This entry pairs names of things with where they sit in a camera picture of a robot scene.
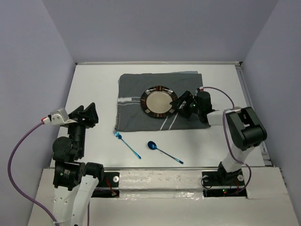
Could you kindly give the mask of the dark patterned dinner plate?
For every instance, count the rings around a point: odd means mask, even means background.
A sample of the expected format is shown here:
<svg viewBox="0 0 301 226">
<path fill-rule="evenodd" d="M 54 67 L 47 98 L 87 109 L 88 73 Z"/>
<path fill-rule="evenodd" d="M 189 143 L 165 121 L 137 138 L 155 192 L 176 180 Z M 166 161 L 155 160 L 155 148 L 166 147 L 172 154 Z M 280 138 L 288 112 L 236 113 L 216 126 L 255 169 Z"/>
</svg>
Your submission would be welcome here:
<svg viewBox="0 0 301 226">
<path fill-rule="evenodd" d="M 143 92 L 140 106 L 144 113 L 153 118 L 166 118 L 175 113 L 170 102 L 178 99 L 177 94 L 164 86 L 154 86 Z"/>
</svg>

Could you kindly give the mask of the blue metal fork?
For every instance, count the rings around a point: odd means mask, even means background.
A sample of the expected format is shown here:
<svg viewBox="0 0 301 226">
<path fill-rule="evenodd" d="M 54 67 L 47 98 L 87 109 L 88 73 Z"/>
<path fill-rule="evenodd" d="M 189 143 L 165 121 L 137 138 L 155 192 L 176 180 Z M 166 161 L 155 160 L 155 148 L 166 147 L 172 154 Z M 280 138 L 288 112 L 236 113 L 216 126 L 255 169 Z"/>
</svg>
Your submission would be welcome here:
<svg viewBox="0 0 301 226">
<path fill-rule="evenodd" d="M 122 135 L 118 131 L 114 130 L 113 134 L 117 139 L 121 140 L 139 160 L 142 159 L 141 156 L 123 139 Z"/>
</svg>

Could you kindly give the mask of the grey striped cloth placemat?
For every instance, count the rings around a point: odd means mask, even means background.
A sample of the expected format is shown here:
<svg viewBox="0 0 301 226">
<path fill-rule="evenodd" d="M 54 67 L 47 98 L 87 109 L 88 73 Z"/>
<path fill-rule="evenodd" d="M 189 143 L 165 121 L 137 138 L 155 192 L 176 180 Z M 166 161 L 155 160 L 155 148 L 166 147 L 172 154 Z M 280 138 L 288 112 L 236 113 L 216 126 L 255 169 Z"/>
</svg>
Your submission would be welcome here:
<svg viewBox="0 0 301 226">
<path fill-rule="evenodd" d="M 181 116 L 170 102 L 203 86 L 197 71 L 120 76 L 115 130 L 121 132 L 207 129 L 196 114 Z"/>
</svg>

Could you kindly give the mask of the blue metal spoon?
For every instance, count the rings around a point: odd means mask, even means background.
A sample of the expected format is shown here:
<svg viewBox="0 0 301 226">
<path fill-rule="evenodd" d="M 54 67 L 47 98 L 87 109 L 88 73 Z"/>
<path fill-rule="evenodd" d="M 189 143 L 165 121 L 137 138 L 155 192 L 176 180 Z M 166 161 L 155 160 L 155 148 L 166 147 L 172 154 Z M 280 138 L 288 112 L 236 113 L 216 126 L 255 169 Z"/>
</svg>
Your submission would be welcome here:
<svg viewBox="0 0 301 226">
<path fill-rule="evenodd" d="M 174 159 L 174 160 L 177 161 L 178 163 L 184 164 L 183 161 L 181 161 L 181 160 L 179 160 L 179 159 L 173 157 L 172 155 L 170 155 L 170 154 L 164 152 L 163 150 L 159 149 L 159 148 L 157 147 L 156 143 L 153 142 L 153 141 L 149 141 L 149 142 L 147 143 L 147 146 L 148 146 L 151 150 L 158 150 L 158 151 L 160 151 L 161 153 L 167 155 L 168 157 Z"/>
</svg>

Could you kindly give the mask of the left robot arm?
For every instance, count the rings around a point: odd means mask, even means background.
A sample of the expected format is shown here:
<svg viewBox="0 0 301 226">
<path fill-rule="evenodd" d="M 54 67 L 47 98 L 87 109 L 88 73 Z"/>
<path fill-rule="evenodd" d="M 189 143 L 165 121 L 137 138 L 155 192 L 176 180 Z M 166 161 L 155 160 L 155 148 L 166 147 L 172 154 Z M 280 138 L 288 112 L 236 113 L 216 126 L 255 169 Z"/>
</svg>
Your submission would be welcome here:
<svg viewBox="0 0 301 226">
<path fill-rule="evenodd" d="M 50 114 L 53 126 L 67 128 L 67 136 L 52 145 L 54 171 L 54 225 L 79 226 L 92 193 L 104 181 L 103 165 L 79 162 L 85 153 L 86 130 L 98 123 L 95 103 L 79 106 L 71 113 L 64 108 Z"/>
</svg>

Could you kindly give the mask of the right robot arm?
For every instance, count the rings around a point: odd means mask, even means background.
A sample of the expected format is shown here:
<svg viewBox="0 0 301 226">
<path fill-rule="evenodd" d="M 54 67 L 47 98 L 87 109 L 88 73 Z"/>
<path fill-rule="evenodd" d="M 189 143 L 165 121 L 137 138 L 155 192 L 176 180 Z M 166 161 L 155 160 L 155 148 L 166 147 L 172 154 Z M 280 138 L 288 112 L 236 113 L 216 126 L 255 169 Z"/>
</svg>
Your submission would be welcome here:
<svg viewBox="0 0 301 226">
<path fill-rule="evenodd" d="M 196 114 L 203 124 L 223 127 L 229 152 L 220 162 L 218 170 L 205 178 L 205 183 L 217 182 L 220 186 L 229 186 L 238 181 L 247 156 L 267 138 L 266 129 L 252 107 L 233 106 L 223 111 L 215 110 L 210 93 L 203 89 L 198 89 L 195 95 L 186 91 L 170 104 L 183 117 Z"/>
</svg>

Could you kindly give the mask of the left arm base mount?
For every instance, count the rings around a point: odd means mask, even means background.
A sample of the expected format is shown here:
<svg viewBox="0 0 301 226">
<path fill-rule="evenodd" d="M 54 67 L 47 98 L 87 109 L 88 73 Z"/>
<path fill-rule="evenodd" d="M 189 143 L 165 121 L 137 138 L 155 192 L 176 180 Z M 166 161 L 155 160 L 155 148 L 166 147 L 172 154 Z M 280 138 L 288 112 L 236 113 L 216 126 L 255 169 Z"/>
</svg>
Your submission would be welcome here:
<svg viewBox="0 0 301 226">
<path fill-rule="evenodd" d="M 120 173 L 108 171 L 93 191 L 92 198 L 118 198 Z"/>
</svg>

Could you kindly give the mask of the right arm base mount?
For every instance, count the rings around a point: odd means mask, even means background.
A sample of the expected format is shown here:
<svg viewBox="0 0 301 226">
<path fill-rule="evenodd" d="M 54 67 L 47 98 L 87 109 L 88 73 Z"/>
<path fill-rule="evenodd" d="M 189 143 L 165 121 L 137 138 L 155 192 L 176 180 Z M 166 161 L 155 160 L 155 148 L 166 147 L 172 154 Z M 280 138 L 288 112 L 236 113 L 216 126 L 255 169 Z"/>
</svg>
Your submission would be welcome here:
<svg viewBox="0 0 301 226">
<path fill-rule="evenodd" d="M 241 191 L 245 187 L 242 170 L 224 175 L 217 170 L 203 171 L 200 182 L 205 198 L 247 197 L 246 189 Z"/>
</svg>

